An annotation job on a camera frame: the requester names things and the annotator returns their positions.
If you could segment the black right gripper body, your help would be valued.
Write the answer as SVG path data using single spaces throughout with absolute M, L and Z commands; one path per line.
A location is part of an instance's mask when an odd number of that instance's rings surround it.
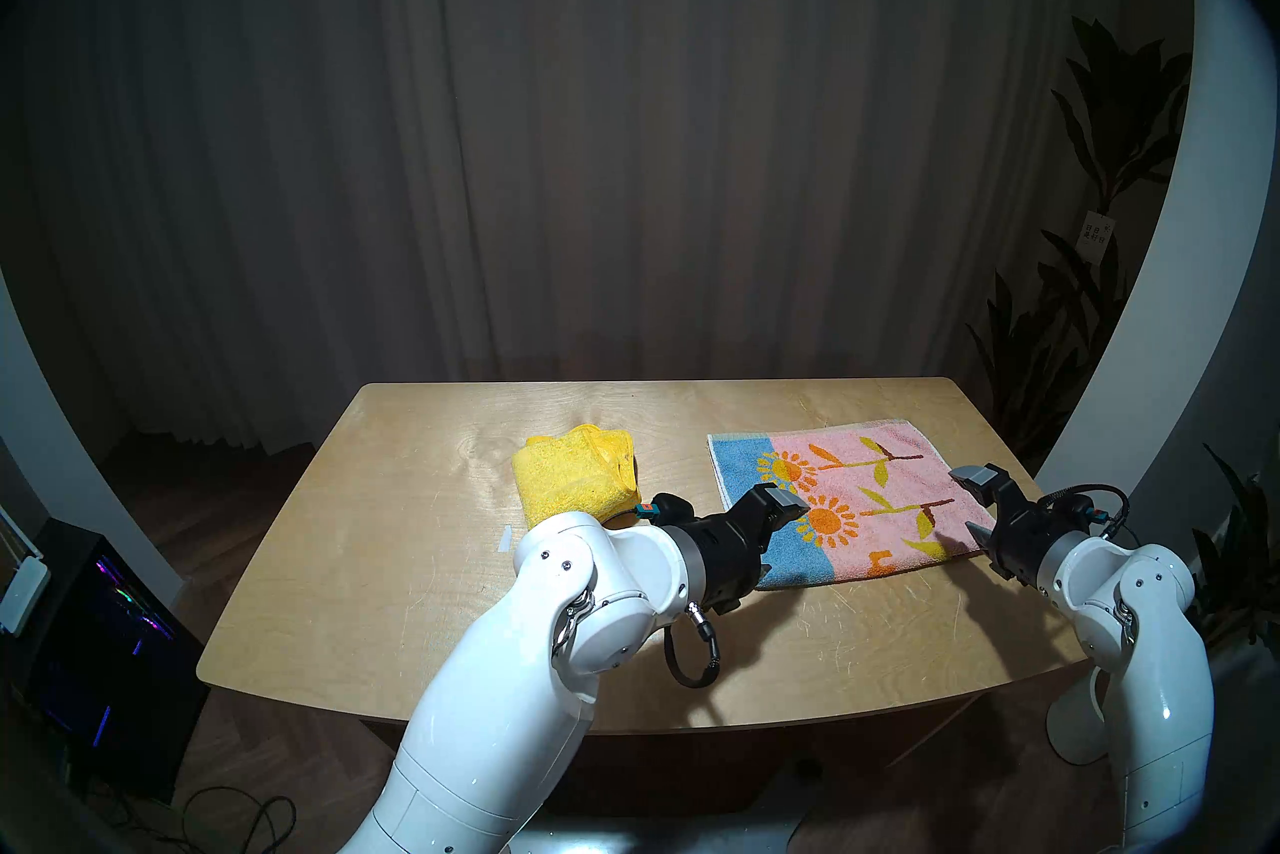
M 1065 517 L 1023 494 L 1018 483 L 993 487 L 996 525 L 987 543 L 992 568 L 1005 579 L 1038 584 L 1041 566 L 1053 543 L 1065 535 Z

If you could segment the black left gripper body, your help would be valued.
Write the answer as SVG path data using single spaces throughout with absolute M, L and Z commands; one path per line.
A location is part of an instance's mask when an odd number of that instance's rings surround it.
M 742 528 L 740 502 L 708 517 L 698 517 L 689 502 L 668 503 L 669 536 L 689 536 L 701 562 L 704 590 L 695 598 L 701 609 L 731 612 L 756 589 L 762 556 L 774 530 Z

